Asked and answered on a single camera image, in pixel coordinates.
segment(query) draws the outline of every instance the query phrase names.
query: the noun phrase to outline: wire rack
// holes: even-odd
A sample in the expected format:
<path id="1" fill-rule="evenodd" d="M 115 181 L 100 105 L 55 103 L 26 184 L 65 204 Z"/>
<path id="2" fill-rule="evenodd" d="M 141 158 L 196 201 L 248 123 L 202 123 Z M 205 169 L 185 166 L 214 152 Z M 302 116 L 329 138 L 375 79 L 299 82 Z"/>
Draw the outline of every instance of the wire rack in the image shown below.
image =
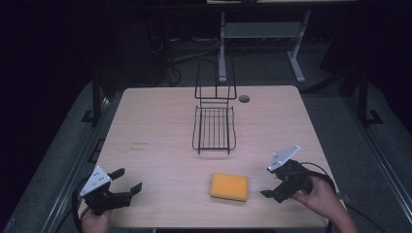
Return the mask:
<path id="1" fill-rule="evenodd" d="M 201 77 L 201 61 L 197 67 L 194 98 L 199 100 L 194 113 L 192 146 L 200 154 L 202 150 L 226 150 L 230 154 L 236 147 L 234 111 L 229 100 L 237 98 L 236 83 L 227 79 L 220 83 L 217 75 L 213 81 Z"/>

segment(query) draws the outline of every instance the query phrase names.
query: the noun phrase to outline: cable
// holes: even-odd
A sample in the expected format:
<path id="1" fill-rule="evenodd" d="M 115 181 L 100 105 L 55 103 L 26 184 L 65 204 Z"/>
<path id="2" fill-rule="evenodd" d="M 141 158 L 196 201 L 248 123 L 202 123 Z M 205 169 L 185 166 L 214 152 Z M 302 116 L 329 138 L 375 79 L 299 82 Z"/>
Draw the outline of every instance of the cable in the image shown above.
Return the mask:
<path id="1" fill-rule="evenodd" d="M 311 163 L 311 162 L 301 162 L 300 164 L 308 164 L 308 165 L 315 166 L 315 167 L 321 169 L 321 170 L 325 173 L 325 175 L 329 176 L 329 175 L 327 174 L 327 172 L 325 171 L 325 169 L 323 169 L 323 168 L 322 168 L 321 166 L 319 166 L 318 164 Z"/>

